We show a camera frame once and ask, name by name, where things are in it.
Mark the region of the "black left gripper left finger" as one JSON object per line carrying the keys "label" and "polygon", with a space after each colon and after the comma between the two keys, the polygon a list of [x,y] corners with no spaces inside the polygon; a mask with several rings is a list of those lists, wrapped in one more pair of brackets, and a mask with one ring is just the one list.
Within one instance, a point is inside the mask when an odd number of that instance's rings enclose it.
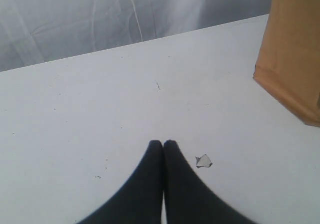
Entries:
{"label": "black left gripper left finger", "polygon": [[161,223],[163,147],[150,141],[140,163],[125,184],[80,223]]}

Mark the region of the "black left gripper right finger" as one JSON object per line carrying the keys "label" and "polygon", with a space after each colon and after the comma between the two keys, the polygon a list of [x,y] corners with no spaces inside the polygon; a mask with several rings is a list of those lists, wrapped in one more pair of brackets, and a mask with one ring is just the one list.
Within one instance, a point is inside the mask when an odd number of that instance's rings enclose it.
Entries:
{"label": "black left gripper right finger", "polygon": [[164,143],[163,156],[167,223],[254,223],[201,181],[176,141]]}

